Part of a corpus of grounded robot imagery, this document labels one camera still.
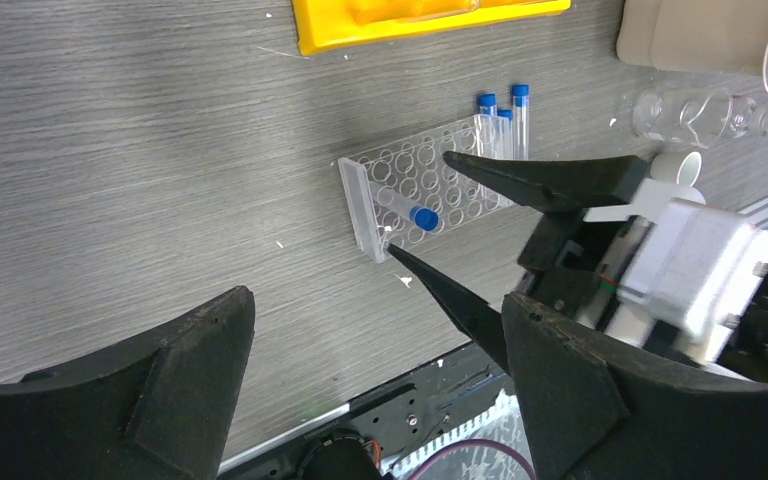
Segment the test tube with blue cap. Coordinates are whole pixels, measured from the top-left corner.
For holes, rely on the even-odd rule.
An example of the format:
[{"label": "test tube with blue cap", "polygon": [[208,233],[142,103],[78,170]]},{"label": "test tube with blue cap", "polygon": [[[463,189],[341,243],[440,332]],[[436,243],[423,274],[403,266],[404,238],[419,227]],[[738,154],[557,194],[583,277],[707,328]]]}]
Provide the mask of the test tube with blue cap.
[{"label": "test tube with blue cap", "polygon": [[392,188],[379,183],[369,182],[372,199],[383,208],[399,215],[426,232],[431,232],[440,224],[437,212],[422,205],[417,205],[413,200],[399,195]]},{"label": "test tube with blue cap", "polygon": [[514,99],[514,157],[528,160],[528,95],[526,84],[514,85],[511,89]]},{"label": "test tube with blue cap", "polygon": [[484,93],[478,96],[478,113],[495,117],[498,112],[497,109],[495,93]]}]

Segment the beige plastic bin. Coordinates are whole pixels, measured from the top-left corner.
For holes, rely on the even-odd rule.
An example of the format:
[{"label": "beige plastic bin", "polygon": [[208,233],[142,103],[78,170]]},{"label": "beige plastic bin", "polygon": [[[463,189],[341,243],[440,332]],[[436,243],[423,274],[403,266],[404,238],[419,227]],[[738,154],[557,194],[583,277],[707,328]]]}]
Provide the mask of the beige plastic bin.
[{"label": "beige plastic bin", "polygon": [[764,77],[768,0],[626,0],[617,41],[632,65]]}]

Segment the yellow tray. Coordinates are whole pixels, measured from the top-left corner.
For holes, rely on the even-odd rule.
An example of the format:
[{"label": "yellow tray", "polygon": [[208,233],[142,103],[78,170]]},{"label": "yellow tray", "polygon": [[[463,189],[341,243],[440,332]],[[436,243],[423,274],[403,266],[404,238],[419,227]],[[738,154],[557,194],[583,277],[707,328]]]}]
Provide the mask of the yellow tray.
[{"label": "yellow tray", "polygon": [[556,15],[572,0],[293,0],[302,55],[381,40]]}]

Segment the wooden table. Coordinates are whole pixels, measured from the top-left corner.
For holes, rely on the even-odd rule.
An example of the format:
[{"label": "wooden table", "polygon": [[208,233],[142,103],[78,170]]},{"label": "wooden table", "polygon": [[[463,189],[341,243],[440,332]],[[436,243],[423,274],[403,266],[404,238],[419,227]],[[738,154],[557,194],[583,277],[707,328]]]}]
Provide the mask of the wooden table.
[{"label": "wooden table", "polygon": [[[767,98],[757,78],[619,62],[622,3],[301,58],[288,0],[0,0],[0,381],[248,285],[227,457],[463,343],[357,249],[334,162],[516,81],[550,160],[651,158],[630,128],[646,88]],[[722,207],[768,193],[768,137],[706,151],[698,188]],[[538,218],[511,208],[417,252],[498,305]]]}]

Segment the clear plastic bottle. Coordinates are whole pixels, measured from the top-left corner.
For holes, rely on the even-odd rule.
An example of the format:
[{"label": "clear plastic bottle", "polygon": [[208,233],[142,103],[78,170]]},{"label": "clear plastic bottle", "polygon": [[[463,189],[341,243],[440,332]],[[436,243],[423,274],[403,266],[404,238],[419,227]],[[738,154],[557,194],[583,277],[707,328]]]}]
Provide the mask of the clear plastic bottle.
[{"label": "clear plastic bottle", "polygon": [[638,135],[708,148],[720,138],[768,134],[768,104],[724,89],[643,93],[634,106]]}]

